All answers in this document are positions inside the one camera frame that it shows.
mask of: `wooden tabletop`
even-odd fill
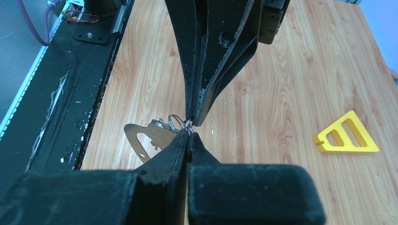
[[[138,167],[124,125],[184,118],[184,106],[164,0],[136,0],[82,169]],[[380,152],[320,153],[313,136],[350,110]],[[223,163],[306,168],[329,224],[398,224],[398,91],[359,6],[291,1],[274,43],[259,44],[194,130]]]

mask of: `wooden table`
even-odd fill
[[[164,1],[134,4],[82,169],[138,167],[123,126],[184,117],[183,74]],[[350,110],[380,152],[320,153],[313,136]],[[195,128],[223,163],[306,168],[336,225],[398,224],[397,130],[398,91],[360,7],[331,0],[291,1],[274,43],[260,44]]]

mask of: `white wall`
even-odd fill
[[[398,73],[398,0],[362,0],[359,5],[388,67]]]

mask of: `scratched black edge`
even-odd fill
[[[107,45],[77,42],[72,38],[75,25],[61,22],[0,141],[0,197],[16,176],[25,172],[48,115],[51,94],[57,91],[66,74],[63,91],[29,170],[70,171],[80,168],[94,125],[94,115],[133,4],[132,0],[126,9],[122,31],[112,35]]]

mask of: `yellow triangle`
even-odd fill
[[[355,138],[357,139],[360,147],[355,146],[348,134],[343,128],[343,123],[346,122],[348,127],[351,129]],[[335,138],[338,146],[330,145],[326,138],[326,135],[331,133]],[[379,148],[376,143],[370,137],[369,133],[359,120],[354,110],[349,111],[346,115],[342,116],[328,128],[324,129],[317,136],[314,137],[315,144],[318,145],[320,152],[336,152],[336,151],[347,151],[347,152],[378,152]]]

